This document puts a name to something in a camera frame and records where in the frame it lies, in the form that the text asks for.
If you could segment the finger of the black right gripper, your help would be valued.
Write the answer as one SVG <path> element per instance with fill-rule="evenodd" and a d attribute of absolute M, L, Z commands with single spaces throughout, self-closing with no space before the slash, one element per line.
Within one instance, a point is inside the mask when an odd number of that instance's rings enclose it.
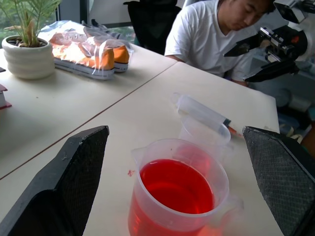
<path fill-rule="evenodd" d="M 299 72 L 294 60 L 275 61 L 251 71 L 244 77 L 245 82 L 258 83 L 277 78 L 285 74 L 297 74 Z"/>
<path fill-rule="evenodd" d="M 243 54 L 246 54 L 250 50 L 259 47 L 261 42 L 262 42 L 262 37 L 260 36 L 260 34 L 256 34 L 249 38 L 238 41 L 232 47 L 232 49 L 230 49 L 227 53 L 224 54 L 224 57 L 238 57 Z"/>

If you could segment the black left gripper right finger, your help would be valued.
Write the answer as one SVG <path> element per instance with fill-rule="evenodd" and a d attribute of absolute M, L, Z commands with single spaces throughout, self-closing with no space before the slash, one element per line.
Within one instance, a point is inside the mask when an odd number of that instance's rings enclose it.
<path fill-rule="evenodd" d="M 315 160 L 293 138 L 243 128 L 258 188 L 285 236 L 315 234 Z"/>

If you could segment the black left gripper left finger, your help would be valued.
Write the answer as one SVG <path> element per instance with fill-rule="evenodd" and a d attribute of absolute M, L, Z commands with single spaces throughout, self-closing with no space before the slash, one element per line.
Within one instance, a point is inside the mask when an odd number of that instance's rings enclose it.
<path fill-rule="evenodd" d="M 81 236 L 96 192 L 109 127 L 83 130 L 31 180 L 0 223 L 2 236 Z"/>

